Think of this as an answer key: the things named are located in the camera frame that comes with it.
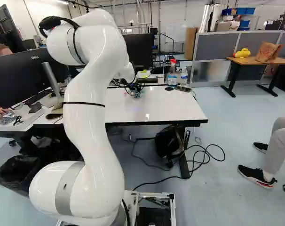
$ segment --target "black sneaker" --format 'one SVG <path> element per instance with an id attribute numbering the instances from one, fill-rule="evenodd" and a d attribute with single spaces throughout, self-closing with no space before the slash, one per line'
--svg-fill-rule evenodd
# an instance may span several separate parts
<path id="1" fill-rule="evenodd" d="M 264 179 L 263 170 L 261 169 L 251 169 L 243 165 L 239 165 L 237 169 L 243 177 L 266 189 L 272 189 L 273 184 L 277 182 L 275 178 L 273 178 L 270 182 L 266 181 Z"/>
<path id="2" fill-rule="evenodd" d="M 254 142 L 253 145 L 260 152 L 262 152 L 264 154 L 267 152 L 268 144 L 262 144 L 262 143 Z"/>

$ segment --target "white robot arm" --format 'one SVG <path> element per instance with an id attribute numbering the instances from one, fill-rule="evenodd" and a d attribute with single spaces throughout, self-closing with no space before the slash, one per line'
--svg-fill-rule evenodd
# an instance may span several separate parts
<path id="1" fill-rule="evenodd" d="M 49 34 L 47 49 L 62 64 L 86 65 L 67 86 L 63 106 L 66 135 L 85 163 L 47 165 L 34 177 L 29 196 L 37 209 L 62 221 L 79 226 L 116 225 L 124 175 L 108 141 L 104 101 L 112 78 L 120 73 L 131 81 L 134 70 L 109 13 L 95 9 L 67 22 Z"/>

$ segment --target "computer monitor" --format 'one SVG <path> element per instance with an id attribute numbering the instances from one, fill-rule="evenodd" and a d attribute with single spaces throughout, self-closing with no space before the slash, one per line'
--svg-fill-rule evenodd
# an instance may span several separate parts
<path id="1" fill-rule="evenodd" d="M 153 34 L 126 34 L 123 36 L 127 45 L 130 62 L 134 66 L 148 70 L 152 62 Z"/>
<path id="2" fill-rule="evenodd" d="M 1 107 L 11 107 L 50 87 L 43 62 L 49 62 L 58 82 L 68 77 L 67 66 L 55 61 L 47 49 L 0 56 Z"/>

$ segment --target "water bottle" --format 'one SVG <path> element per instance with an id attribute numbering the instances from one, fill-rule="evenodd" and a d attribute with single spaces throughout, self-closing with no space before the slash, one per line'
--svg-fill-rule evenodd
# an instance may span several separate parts
<path id="1" fill-rule="evenodd" d="M 185 91 L 185 89 L 188 86 L 187 81 L 188 81 L 188 73 L 187 73 L 186 67 L 184 67 L 181 72 L 181 83 L 180 83 L 181 90 Z"/>
<path id="2" fill-rule="evenodd" d="M 167 85 L 170 87 L 177 86 L 177 74 L 176 74 L 176 60 L 171 59 L 171 67 L 169 73 L 167 74 Z"/>

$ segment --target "yellow object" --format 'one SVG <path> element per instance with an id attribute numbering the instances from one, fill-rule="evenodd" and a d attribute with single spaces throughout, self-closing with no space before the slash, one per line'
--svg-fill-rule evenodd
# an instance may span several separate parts
<path id="1" fill-rule="evenodd" d="M 247 48 L 242 48 L 240 51 L 236 52 L 233 56 L 236 58 L 244 58 L 249 57 L 251 55 L 251 52 Z"/>

